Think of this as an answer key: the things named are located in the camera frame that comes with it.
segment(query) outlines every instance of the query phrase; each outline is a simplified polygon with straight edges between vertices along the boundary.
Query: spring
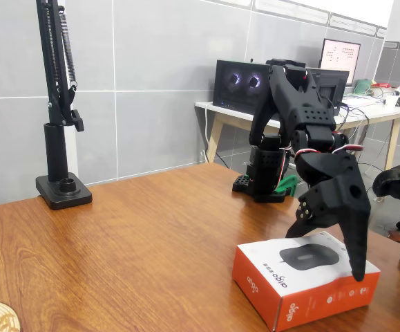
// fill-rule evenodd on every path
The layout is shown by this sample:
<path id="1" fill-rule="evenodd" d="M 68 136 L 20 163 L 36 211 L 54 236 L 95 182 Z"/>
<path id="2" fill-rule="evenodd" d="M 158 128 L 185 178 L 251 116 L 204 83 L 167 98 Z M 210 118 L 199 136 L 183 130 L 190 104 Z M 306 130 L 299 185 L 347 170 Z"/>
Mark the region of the spring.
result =
<path id="1" fill-rule="evenodd" d="M 47 29 L 48 29 L 47 39 L 48 39 L 49 54 L 51 56 L 51 62 L 53 63 L 54 79 L 56 82 L 59 82 L 60 74 L 59 74 L 59 71 L 57 68 L 57 61 L 56 61 L 56 57 L 55 57 L 55 46 L 54 46 L 54 38 L 53 38 L 54 32 L 53 32 L 53 27 L 52 27 L 50 13 L 49 13 L 48 8 L 45 8 L 44 15 L 45 15 L 46 25 L 47 25 Z"/>
<path id="2" fill-rule="evenodd" d="M 64 53 L 66 56 L 66 64 L 68 65 L 69 80 L 71 82 L 76 82 L 73 54 L 70 51 L 69 32 L 68 32 L 68 24 L 66 23 L 66 16 L 64 13 L 60 13 L 59 15 L 61 23 L 61 35 L 63 37 Z"/>

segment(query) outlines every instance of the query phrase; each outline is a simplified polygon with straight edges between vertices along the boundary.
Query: computer monitor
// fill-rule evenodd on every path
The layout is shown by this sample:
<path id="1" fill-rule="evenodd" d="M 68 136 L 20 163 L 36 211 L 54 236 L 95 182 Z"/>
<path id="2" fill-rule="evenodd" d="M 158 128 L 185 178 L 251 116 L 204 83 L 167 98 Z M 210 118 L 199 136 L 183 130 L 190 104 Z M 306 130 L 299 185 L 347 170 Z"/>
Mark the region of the computer monitor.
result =
<path id="1" fill-rule="evenodd" d="M 321 103 L 326 109 L 332 109 L 333 105 L 333 116 L 337 116 L 339 114 L 339 105 L 343 101 L 349 72 L 321 68 L 307 69 L 315 81 L 316 90 L 321 96 Z"/>
<path id="2" fill-rule="evenodd" d="M 347 86 L 352 86 L 360 47 L 360 44 L 325 38 L 319 68 L 348 71 Z"/>

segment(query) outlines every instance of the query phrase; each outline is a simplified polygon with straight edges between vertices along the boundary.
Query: white desk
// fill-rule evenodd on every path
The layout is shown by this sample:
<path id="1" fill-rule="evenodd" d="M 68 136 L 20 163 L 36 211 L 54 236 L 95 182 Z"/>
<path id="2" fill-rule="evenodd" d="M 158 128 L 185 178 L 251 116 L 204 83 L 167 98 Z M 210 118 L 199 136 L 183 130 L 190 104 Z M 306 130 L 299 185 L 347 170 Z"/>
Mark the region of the white desk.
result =
<path id="1" fill-rule="evenodd" d="M 218 141 L 220 140 L 221 129 L 223 124 L 231 125 L 237 128 L 250 130 L 252 120 L 254 116 L 250 114 L 232 111 L 231 109 L 223 109 L 222 107 L 217 107 L 212 105 L 211 102 L 196 102 L 195 106 L 205 109 L 207 107 L 208 111 L 215 112 L 215 120 L 213 121 L 211 138 L 209 143 L 209 149 L 207 150 L 207 158 L 210 162 L 213 162 L 213 157 L 216 153 L 216 148 L 218 146 Z M 396 143 L 399 135 L 400 128 L 400 107 L 394 107 L 393 109 L 387 109 L 382 104 L 373 104 L 365 107 L 357 107 L 362 110 L 367 117 L 370 119 L 370 124 L 384 122 L 384 121 L 392 121 L 392 128 L 390 134 L 390 141 L 388 144 L 387 150 L 387 158 L 385 160 L 385 169 L 392 168 L 394 151 L 396 149 Z M 347 111 L 341 109 L 339 116 L 335 117 L 335 121 L 337 123 L 337 128 L 341 126 L 344 121 L 344 115 Z M 342 129 L 355 128 L 356 126 L 366 125 L 367 120 L 364 115 L 358 111 L 354 111 L 354 114 L 351 114 L 347 117 L 345 124 Z M 278 133 L 280 127 L 279 121 L 270 120 L 265 127 L 265 133 Z"/>

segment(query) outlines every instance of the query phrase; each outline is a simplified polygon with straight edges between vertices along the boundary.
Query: monitor screen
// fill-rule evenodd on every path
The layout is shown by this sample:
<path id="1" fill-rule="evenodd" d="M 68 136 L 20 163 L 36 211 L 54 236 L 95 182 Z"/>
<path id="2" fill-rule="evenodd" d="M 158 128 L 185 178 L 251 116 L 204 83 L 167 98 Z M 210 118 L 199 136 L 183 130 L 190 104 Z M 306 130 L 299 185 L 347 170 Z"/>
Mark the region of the monitor screen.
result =
<path id="1" fill-rule="evenodd" d="M 324 39 L 323 55 L 319 68 L 348 71 L 347 85 L 352 85 L 360 47 L 360 44 Z"/>

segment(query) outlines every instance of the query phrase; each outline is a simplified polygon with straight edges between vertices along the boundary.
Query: desk leg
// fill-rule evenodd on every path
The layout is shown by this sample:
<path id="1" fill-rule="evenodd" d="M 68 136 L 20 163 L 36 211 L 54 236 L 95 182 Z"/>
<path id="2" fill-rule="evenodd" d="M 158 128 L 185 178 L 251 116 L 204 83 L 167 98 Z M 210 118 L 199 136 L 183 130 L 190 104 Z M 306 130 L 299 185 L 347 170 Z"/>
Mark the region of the desk leg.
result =
<path id="1" fill-rule="evenodd" d="M 207 159 L 210 163 L 213 163 L 213 158 L 215 157 L 216 148 L 218 147 L 218 141 L 221 136 L 222 122 L 218 119 L 219 115 L 215 115 L 213 120 L 211 139 L 209 140 L 209 148 L 207 149 Z"/>
<path id="2" fill-rule="evenodd" d="M 392 168 L 394 151 L 396 150 L 396 143 L 398 141 L 400 128 L 400 117 L 392 121 L 392 128 L 390 130 L 390 141 L 388 143 L 387 158 L 385 159 L 385 170 Z"/>

